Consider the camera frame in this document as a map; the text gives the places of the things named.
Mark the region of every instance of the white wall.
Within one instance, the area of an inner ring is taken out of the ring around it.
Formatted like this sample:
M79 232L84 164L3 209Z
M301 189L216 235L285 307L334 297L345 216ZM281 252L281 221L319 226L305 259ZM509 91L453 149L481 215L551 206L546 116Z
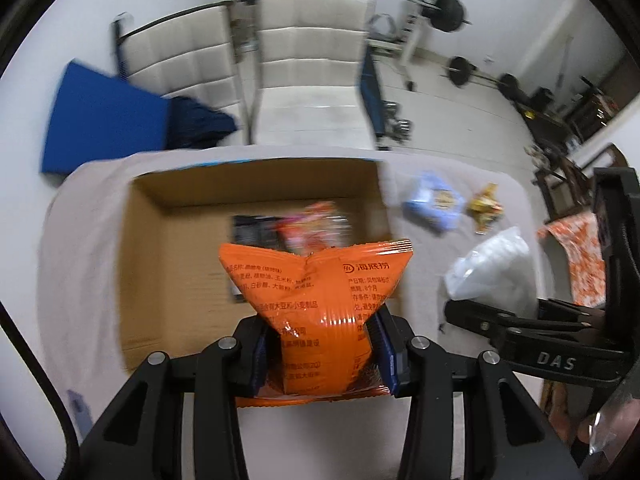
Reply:
M0 79L0 298L40 358L35 309L37 249L55 186L38 174L38 168L64 67L78 58L113 73L109 24L121 12L133 16L130 27L139 27L213 1L217 0L57 0ZM561 0L462 1L474 24L454 34L434 31L424 45L447 56L466 56L484 70L482 58L492 56L495 63L490 71L500 73L517 64L536 31L542 29L545 16ZM400 9L397 0L378 1L379 12L397 15ZM45 478L55 478L62 465L62 436L37 388L20 371L15 353L2 338L0 411L17 414L8 420L12 431Z
M599 84L625 53L620 38L588 0L569 0L572 12L560 20L553 33L545 38L543 50L522 74L516 74L520 87L531 94L539 86L555 93L555 105L570 106L572 98L587 88L584 76ZM568 43L564 83L556 92L556 81Z

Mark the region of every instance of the blue gripper pad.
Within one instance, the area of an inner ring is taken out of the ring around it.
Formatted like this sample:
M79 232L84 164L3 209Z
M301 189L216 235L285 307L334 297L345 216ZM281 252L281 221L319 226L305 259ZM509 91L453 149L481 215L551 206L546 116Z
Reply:
M367 331L382 382L391 394L395 395L398 392L396 354L384 329L380 312L376 312L367 320Z
M258 390L264 385L267 380L267 336L262 334L258 339L258 343L255 346L254 351L254 366L252 367L253 373L251 375L251 389L254 395L257 395Z

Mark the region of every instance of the orange patterned bag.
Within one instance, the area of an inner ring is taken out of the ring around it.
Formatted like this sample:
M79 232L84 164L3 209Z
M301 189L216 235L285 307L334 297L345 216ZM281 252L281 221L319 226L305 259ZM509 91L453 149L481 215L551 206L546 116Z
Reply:
M280 334L282 393L311 397L362 389L358 377L371 356L364 323L396 288L412 254L409 240L310 256L235 244L219 252L242 295Z

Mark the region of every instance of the table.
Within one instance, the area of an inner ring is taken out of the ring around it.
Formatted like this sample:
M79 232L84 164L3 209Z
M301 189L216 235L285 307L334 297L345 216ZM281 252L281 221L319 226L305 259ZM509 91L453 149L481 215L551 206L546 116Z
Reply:
M495 229L520 227L532 251L538 293L544 296L529 200L522 186L503 173L434 156L320 146L229 146L93 162L80 167L61 186L46 219L40 250L38 316L45 368L59 392L79 392L95 420L127 378L119 350L114 263L129 182L149 171L283 157L356 157L382 162L380 186L392 229L414 244L414 257L401 283L402 315L415 333L447 351L477 356L490 348L485 338L458 327L438 330L446 300L442 276L457 257L483 238L475 234L467 216L461 218L458 229L442 236L404 218L402 200L422 171L436 171L465 198L487 182L498 185L497 199L505 215ZM525 382L539 396L542 380ZM408 409L408 399L391 397L243 408L239 420L250 476L274 480L394 478ZM188 413L188 402L185 410ZM459 442L455 449L461 449L459 423L456 430ZM461 464L462 455L455 453L454 471L460 471Z

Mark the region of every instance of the tiled floor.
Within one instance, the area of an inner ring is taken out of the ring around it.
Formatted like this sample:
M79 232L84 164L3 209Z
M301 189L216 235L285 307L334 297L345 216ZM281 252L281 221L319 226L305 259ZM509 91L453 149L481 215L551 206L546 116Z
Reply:
M416 59L409 67L414 92L404 89L391 58L377 57L376 69L383 99L400 103L399 117L414 122L412 138L404 146L386 137L383 144L394 151L454 158L507 173L522 184L535 220L542 225L546 209L540 191L531 183L533 166L524 152L532 139L523 119L500 92L479 84L457 88L433 61ZM250 110L255 91L253 53L244 56L239 71Z

